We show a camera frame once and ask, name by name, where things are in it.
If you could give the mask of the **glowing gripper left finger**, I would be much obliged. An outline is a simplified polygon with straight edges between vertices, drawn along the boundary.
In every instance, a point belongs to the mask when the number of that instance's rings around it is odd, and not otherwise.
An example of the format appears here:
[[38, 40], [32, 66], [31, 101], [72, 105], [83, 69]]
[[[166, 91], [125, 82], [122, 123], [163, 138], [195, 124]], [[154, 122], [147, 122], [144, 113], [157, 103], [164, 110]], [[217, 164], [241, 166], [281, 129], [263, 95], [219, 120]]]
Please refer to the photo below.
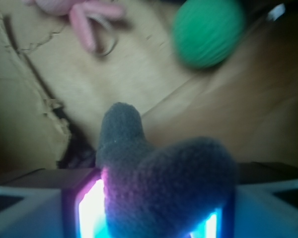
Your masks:
[[65, 238], [108, 238], [104, 181], [98, 169], [67, 169], [62, 184]]

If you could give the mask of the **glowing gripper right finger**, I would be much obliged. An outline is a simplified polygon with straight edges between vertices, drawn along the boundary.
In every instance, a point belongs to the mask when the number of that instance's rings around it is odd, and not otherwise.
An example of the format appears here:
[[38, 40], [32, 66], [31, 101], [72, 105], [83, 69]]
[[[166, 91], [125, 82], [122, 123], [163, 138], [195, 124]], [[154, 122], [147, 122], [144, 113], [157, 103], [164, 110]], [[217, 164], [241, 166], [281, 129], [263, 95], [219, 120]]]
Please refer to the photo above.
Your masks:
[[235, 223], [236, 190], [223, 208], [216, 209], [188, 234], [189, 238], [232, 238]]

